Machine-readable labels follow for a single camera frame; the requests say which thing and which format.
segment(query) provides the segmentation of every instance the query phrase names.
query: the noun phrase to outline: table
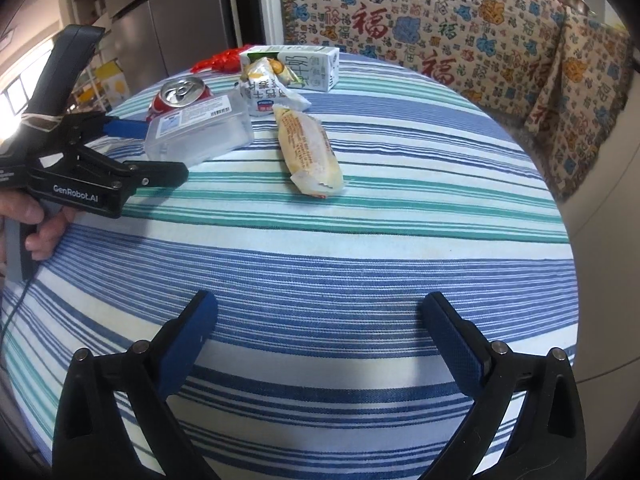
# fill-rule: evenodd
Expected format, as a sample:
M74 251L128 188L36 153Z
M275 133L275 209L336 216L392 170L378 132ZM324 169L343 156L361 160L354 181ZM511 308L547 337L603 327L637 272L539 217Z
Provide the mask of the table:
M214 92L236 75L204 74ZM142 118L160 84L114 111ZM556 206L527 155L475 105L414 72L340 56L340 83L306 92L344 172L318 200L289 181L272 116L255 142L144 189L123 218L80 216L41 268L5 351L16 397L50 459L72 353L151 339L200 288L216 331L169 399L223 479L416 478L470 406L417 303L442 291L489 340L575 354L577 286ZM103 139L118 159L139 141ZM19 286L4 291L2 319ZM482 466L497 460L522 395ZM153 467L127 399L126 427Z

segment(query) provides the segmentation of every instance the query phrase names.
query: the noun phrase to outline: barcode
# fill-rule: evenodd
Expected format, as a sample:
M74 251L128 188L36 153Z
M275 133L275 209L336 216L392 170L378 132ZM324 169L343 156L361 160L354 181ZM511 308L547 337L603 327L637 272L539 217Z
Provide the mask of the barcode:
M230 112L230 111L231 111L231 108L228 106L225 108L220 108L220 110L213 110L209 115L209 117L215 117L216 115L226 114L227 112Z

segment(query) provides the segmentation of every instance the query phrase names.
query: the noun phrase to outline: patterned blanket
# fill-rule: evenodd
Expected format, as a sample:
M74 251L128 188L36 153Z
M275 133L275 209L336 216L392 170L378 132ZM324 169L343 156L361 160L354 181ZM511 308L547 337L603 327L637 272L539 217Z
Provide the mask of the patterned blanket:
M626 100L628 34L557 0L283 2L287 43L409 67L515 126L556 200L583 181Z

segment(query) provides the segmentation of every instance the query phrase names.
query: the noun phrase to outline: soda can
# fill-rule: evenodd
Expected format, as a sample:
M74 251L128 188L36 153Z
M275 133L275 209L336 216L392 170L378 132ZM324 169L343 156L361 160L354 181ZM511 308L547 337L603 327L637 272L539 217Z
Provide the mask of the soda can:
M162 85L162 88L151 101L146 113L146 120L158 117L177 108L184 108L200 99L211 97L211 90L199 77L189 75L171 79Z

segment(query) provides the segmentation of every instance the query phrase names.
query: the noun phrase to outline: human hand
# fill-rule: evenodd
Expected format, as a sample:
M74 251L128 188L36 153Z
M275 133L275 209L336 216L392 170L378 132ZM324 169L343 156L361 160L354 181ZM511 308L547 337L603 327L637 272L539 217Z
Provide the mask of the human hand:
M31 196L14 190L0 190L0 216L11 218L23 224L39 224L44 220L44 211ZM73 221L76 210L63 207L57 215L40 226L37 233L27 236L24 245L36 261L46 260L52 254L66 226ZM6 261L4 230L0 239L0 262Z

